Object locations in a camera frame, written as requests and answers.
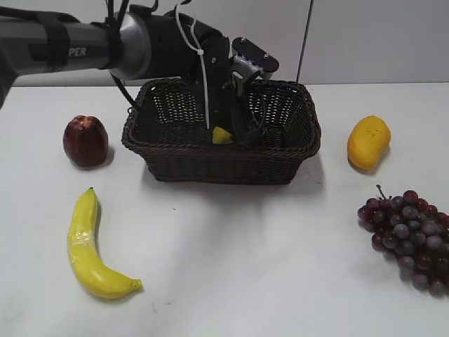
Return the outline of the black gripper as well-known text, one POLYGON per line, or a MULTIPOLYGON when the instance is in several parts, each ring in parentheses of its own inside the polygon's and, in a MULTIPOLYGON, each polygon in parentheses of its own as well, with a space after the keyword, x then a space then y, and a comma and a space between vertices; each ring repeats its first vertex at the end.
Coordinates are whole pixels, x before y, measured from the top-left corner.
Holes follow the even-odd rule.
POLYGON ((165 77, 180 77, 200 105, 205 105, 206 128, 218 126, 240 145, 252 145, 261 135, 262 120, 250 108, 245 86, 230 89, 229 39, 218 29, 173 9, 164 15, 168 35, 164 45, 165 77), (234 107, 231 111, 232 94, 234 107))

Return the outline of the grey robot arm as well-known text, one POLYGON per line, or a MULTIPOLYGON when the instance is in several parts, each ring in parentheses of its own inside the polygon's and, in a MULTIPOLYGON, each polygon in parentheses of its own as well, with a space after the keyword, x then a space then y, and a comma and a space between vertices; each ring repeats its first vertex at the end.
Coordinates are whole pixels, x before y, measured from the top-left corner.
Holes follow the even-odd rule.
POLYGON ((1 8, 1 97, 18 77, 107 70, 118 87, 127 80, 182 78, 203 108, 207 126, 249 145, 263 123, 250 111, 246 79, 229 57, 229 40, 178 7, 107 6, 102 22, 83 23, 55 11, 1 8))

